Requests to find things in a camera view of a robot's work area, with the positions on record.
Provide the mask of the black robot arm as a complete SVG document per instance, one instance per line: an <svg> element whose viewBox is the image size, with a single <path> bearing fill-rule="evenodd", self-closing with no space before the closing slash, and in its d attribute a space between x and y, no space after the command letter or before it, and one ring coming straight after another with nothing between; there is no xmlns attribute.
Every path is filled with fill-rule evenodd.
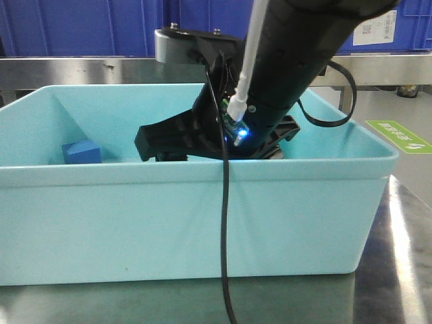
<svg viewBox="0 0 432 324"><path fill-rule="evenodd" d="M299 131L288 111L361 23L396 1L255 1L246 38L164 27L157 59L182 55L207 80L191 109L141 126L143 161L266 159Z"/></svg>

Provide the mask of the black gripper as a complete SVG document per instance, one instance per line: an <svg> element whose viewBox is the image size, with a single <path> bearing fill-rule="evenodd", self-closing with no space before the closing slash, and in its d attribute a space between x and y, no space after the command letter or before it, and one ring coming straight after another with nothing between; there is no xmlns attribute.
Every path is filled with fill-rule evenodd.
<svg viewBox="0 0 432 324"><path fill-rule="evenodd" d="M205 67L206 82L191 109L154 124L140 126L135 145L143 161L181 161L189 155L212 159L268 159L281 141L300 131L288 115L295 100L277 101L253 87L240 121L227 108L240 79L245 42L233 57L220 53Z"/></svg>

